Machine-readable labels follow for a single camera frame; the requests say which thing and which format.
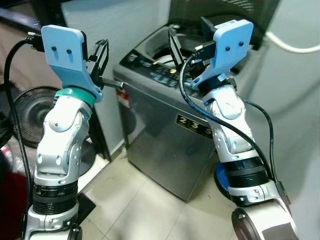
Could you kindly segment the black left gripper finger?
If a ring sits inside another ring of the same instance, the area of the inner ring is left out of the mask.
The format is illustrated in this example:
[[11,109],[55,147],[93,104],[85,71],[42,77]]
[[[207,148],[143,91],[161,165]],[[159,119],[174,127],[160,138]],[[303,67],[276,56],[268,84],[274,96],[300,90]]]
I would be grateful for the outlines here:
[[107,38],[98,42],[98,77],[101,77],[109,61],[109,41]]
[[87,57],[87,62],[98,65],[102,61],[102,42],[96,42]]

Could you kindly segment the dark washing machine lid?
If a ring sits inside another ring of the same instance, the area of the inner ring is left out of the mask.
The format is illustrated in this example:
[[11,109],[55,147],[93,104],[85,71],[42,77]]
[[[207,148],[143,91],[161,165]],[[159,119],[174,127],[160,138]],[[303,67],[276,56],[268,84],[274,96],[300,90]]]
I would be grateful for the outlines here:
[[246,19],[253,23],[251,49],[258,51],[279,2],[281,0],[171,0],[167,25],[178,25],[180,34],[205,41],[201,18],[214,25]]

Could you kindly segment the grey top-load washing machine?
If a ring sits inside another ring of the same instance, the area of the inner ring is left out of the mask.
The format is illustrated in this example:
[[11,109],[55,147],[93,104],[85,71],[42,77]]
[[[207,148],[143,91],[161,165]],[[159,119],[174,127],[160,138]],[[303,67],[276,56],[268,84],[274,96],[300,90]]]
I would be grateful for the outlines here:
[[[130,108],[119,104],[126,133],[129,162],[165,190],[188,202],[211,165],[221,162],[228,193],[238,207],[265,201],[274,187],[265,154],[256,144],[246,121],[246,106],[238,96],[232,73],[224,85],[208,91],[192,89],[192,80],[210,60],[186,71],[175,67],[169,46],[169,27],[153,32],[125,55],[114,68],[116,80],[125,83]],[[210,39],[177,34],[183,61]],[[213,140],[176,124],[182,115],[210,126]]]

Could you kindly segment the red white sticker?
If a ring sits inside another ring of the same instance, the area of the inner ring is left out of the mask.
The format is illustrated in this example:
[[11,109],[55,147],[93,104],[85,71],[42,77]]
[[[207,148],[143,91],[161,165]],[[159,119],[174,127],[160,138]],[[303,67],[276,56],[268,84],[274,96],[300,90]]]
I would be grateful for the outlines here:
[[118,103],[124,108],[130,108],[130,96],[126,87],[122,87],[122,89],[116,90],[116,96]]

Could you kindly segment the black metal shelf rack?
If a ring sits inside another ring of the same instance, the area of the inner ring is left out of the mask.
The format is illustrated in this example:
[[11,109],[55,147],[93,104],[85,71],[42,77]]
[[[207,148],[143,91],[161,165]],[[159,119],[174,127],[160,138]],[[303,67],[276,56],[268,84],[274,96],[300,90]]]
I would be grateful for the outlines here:
[[48,66],[44,53],[23,46],[13,59],[10,83],[5,84],[7,55],[13,45],[25,38],[27,33],[41,33],[47,25],[68,26],[70,14],[65,13],[65,3],[78,0],[0,0],[0,113],[14,123],[10,112],[6,89],[14,98],[34,87],[61,88],[61,80]]

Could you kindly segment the black number label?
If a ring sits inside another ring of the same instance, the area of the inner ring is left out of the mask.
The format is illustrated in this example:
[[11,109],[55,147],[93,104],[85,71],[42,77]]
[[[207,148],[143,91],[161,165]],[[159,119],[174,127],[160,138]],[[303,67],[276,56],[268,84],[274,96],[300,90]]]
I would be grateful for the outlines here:
[[185,128],[186,130],[199,134],[202,137],[213,140],[213,131],[208,125],[201,124],[194,119],[187,118],[180,114],[176,115],[176,124]]

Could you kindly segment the black standing fan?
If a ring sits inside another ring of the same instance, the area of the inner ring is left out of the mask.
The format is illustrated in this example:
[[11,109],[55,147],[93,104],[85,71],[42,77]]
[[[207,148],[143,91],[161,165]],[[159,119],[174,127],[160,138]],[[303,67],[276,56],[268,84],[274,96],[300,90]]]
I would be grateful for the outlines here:
[[[44,120],[46,114],[54,108],[55,94],[59,89],[51,86],[32,87],[24,92],[12,93],[14,106],[16,107],[17,117],[22,130],[22,142],[25,146],[25,153],[29,160],[29,170],[35,173],[35,158],[39,142],[44,135]],[[17,132],[13,130],[12,137],[7,142],[14,158],[11,161],[14,171],[24,174],[22,154],[19,143],[16,139]],[[94,166],[96,160],[96,147],[87,137],[81,147],[81,161],[79,163],[80,176],[86,174]]]

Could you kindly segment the blue plastic bucket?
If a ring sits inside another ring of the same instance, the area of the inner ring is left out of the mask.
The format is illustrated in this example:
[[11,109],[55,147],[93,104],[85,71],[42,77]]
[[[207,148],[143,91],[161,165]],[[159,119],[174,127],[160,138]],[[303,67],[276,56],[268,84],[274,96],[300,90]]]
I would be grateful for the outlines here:
[[221,194],[229,199],[229,181],[222,162],[217,162],[214,166],[214,182]]

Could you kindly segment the black floor mat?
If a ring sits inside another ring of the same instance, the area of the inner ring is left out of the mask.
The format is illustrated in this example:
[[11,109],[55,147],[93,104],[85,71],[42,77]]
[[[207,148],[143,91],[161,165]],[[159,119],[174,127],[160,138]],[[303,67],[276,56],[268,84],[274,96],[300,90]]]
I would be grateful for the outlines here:
[[79,193],[77,195],[78,212],[76,224],[80,226],[83,221],[89,216],[89,214],[96,208],[96,204],[85,193]]

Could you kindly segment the red cloth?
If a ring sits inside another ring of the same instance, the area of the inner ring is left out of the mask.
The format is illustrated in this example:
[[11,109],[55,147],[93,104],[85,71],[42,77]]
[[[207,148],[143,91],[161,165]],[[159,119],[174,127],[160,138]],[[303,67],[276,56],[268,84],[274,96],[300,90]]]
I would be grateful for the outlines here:
[[22,238],[26,190],[25,176],[11,170],[0,147],[0,240]]

